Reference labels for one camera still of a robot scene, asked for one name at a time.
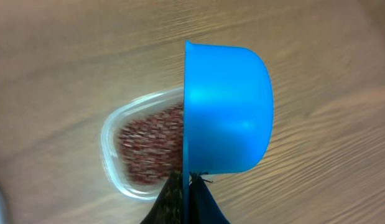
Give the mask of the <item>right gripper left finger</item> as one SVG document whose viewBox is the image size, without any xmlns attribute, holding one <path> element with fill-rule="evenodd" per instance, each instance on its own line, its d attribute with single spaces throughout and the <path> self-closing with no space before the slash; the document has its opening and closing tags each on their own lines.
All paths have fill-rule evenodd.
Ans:
<svg viewBox="0 0 385 224">
<path fill-rule="evenodd" d="M 183 218 L 182 173 L 172 171 L 153 207 L 141 224 L 181 224 Z"/>
</svg>

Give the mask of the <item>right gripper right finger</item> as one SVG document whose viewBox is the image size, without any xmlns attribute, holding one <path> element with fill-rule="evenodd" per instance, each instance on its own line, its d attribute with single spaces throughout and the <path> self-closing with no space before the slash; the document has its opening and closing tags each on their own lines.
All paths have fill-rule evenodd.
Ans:
<svg viewBox="0 0 385 224">
<path fill-rule="evenodd" d="M 208 172 L 191 172 L 188 199 L 189 224 L 230 224 L 210 193 L 202 175 Z"/>
</svg>

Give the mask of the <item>blue plastic measuring scoop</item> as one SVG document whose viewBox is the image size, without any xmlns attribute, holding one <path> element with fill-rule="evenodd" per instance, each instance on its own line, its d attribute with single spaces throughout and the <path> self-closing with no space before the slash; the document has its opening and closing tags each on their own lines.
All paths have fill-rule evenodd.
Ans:
<svg viewBox="0 0 385 224">
<path fill-rule="evenodd" d="M 183 222 L 190 223 L 190 174 L 233 174 L 256 166 L 274 116 L 263 61 L 243 47 L 185 43 Z"/>
</svg>

